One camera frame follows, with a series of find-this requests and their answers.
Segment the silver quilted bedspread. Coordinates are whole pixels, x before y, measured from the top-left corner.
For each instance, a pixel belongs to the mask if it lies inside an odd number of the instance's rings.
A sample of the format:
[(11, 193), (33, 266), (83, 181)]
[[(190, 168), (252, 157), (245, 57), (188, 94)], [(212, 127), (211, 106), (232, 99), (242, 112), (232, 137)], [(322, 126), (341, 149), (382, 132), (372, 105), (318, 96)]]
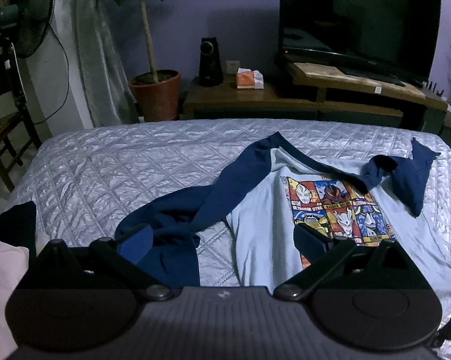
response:
[(14, 204), (38, 209), (50, 242), (5, 316), (16, 359), (451, 359), (451, 312), (397, 240), (332, 239), (322, 258), (273, 290), (239, 282), (225, 222), (199, 233), (197, 286), (170, 287), (121, 257), (130, 213), (213, 184), (274, 133), (318, 161), (437, 153), (424, 212), (451, 256), (451, 148), (432, 133), (284, 119), (99, 127), (40, 148)]

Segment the grey curtain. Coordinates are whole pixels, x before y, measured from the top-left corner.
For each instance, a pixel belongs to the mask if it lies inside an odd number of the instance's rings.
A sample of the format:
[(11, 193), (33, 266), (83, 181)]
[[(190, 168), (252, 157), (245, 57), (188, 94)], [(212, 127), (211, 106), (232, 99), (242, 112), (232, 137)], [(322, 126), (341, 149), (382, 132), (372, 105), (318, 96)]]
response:
[(135, 124), (134, 96), (100, 0), (76, 0), (80, 75), (94, 127)]

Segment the white wall socket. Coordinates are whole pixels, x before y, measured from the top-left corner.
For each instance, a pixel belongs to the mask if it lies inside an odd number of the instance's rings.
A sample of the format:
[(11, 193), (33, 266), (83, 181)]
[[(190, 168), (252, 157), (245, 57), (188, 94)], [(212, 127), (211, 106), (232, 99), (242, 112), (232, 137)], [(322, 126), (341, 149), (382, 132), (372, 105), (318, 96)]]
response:
[(240, 62), (238, 60), (227, 60), (226, 61), (226, 73), (228, 75), (235, 75), (240, 68)]

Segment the black speaker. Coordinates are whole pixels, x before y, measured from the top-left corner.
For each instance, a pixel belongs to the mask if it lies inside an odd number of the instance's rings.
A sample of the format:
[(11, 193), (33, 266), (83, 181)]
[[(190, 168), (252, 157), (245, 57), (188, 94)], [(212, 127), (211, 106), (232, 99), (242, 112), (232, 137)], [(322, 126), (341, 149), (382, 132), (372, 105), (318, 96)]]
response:
[(194, 82), (199, 86), (214, 87), (223, 81), (218, 41), (215, 37), (203, 37), (200, 44), (199, 74), (194, 78)]

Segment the blue raglan graphic shirt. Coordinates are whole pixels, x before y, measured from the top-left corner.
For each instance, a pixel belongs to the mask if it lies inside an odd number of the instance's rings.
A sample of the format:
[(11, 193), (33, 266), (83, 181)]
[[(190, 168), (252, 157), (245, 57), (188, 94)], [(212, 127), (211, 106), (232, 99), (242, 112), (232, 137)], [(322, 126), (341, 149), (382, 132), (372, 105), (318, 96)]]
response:
[(295, 248), (296, 224), (359, 246), (397, 240), (451, 312), (451, 256), (424, 212), (437, 153), (413, 141), (408, 158), (318, 162), (281, 134), (249, 145), (210, 185), (177, 190), (126, 216), (117, 230), (150, 225), (153, 245), (139, 264), (173, 287), (197, 286), (199, 233), (225, 222), (239, 282), (278, 287), (310, 264)]

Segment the white cloth at bed edge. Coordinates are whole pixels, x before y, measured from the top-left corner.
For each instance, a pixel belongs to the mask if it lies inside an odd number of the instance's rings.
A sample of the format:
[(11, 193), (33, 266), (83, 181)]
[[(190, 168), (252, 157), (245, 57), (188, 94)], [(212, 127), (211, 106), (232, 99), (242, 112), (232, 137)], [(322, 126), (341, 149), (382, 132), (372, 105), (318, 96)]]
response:
[(6, 304), (29, 268), (29, 250), (0, 241), (0, 359), (6, 359), (17, 349), (6, 321)]

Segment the large black television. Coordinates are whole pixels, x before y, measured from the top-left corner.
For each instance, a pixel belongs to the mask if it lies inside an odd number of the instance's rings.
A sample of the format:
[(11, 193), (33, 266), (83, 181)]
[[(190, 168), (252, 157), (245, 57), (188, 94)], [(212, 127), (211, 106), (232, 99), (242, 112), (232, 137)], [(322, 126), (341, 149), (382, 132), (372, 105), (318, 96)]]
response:
[(300, 61), (418, 86), (430, 76), (441, 0), (280, 0), (279, 49)]

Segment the dark wooden chair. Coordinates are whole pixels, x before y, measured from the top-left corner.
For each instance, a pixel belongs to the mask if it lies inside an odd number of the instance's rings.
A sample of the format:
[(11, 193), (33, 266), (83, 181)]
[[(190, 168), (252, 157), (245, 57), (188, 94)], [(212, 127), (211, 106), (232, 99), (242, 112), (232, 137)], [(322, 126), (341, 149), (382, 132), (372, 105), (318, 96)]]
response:
[[(39, 148), (42, 141), (27, 108), (27, 97), (17, 62), (15, 47), (11, 40), (0, 35), (0, 97), (12, 96), (15, 110), (0, 116), (0, 179), (6, 188), (13, 192), (15, 186), (10, 178), (14, 166), (23, 164), (22, 156), (30, 146)], [(23, 125), (27, 141), (19, 149), (12, 145), (9, 135)]]

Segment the black standing fan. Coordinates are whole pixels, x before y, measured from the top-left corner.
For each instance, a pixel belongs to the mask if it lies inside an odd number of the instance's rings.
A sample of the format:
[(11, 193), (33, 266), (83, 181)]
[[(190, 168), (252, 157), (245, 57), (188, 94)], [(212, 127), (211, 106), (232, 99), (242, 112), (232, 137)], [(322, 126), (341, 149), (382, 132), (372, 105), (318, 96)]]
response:
[(17, 60), (31, 57), (49, 33), (57, 38), (54, 11), (55, 0), (7, 0), (0, 8), (0, 35), (11, 43)]

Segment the wooden TV stand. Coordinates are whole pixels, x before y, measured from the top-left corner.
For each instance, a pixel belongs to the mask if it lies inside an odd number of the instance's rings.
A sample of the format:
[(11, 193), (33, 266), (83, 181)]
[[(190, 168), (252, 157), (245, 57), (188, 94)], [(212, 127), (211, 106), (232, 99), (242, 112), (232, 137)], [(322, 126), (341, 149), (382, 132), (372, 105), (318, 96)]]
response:
[(451, 112), (438, 95), (313, 63), (279, 64), (262, 89), (238, 88), (234, 76), (210, 88), (193, 84), (181, 115), (185, 119), (282, 118), (396, 127), (437, 134), (451, 147)]

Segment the orange tissue box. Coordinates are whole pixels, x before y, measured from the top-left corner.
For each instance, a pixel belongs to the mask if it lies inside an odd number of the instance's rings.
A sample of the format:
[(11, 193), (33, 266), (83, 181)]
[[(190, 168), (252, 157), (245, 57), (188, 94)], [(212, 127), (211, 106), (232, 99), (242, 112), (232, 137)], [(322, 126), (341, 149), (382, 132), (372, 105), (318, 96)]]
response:
[(236, 74), (236, 85), (238, 89), (263, 89), (263, 75), (257, 70), (239, 68)]

